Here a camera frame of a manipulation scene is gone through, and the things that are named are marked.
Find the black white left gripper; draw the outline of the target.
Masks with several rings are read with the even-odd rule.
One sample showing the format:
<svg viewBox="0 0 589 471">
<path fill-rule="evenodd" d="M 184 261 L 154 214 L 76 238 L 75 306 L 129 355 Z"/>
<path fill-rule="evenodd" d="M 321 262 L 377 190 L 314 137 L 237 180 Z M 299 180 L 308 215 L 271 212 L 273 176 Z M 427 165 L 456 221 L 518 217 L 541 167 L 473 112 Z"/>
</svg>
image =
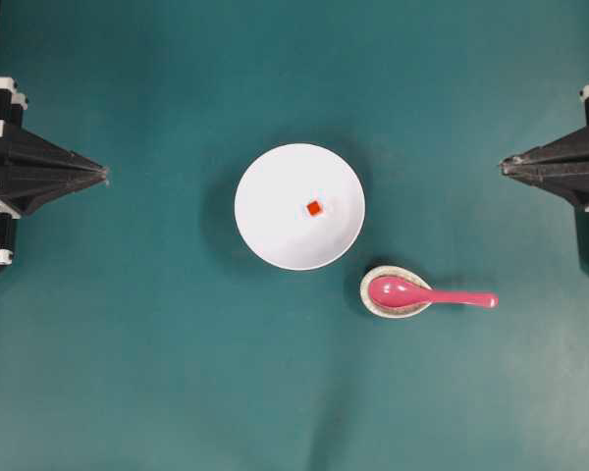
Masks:
<svg viewBox="0 0 589 471">
<path fill-rule="evenodd" d="M 50 168 L 87 172 L 23 172 L 0 178 L 0 273 L 15 257 L 18 221 L 63 196 L 107 182 L 107 170 L 80 154 L 59 147 L 20 125 L 27 97 L 13 78 L 0 77 L 0 154 Z M 0 157 L 0 165 L 5 160 Z"/>
</svg>

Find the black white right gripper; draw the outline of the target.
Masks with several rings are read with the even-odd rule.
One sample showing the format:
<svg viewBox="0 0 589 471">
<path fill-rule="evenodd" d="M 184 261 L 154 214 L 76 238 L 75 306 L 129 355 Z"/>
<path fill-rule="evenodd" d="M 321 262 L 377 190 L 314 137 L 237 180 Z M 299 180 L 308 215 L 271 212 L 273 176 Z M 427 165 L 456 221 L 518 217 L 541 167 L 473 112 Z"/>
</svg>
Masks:
<svg viewBox="0 0 589 471">
<path fill-rule="evenodd" d="M 514 154 L 500 163 L 504 176 L 561 197 L 578 209 L 589 230 L 589 169 L 511 169 L 528 165 L 565 164 L 589 161 L 589 84 L 579 92 L 585 127 L 550 143 Z M 589 253 L 589 241 L 586 251 Z"/>
</svg>

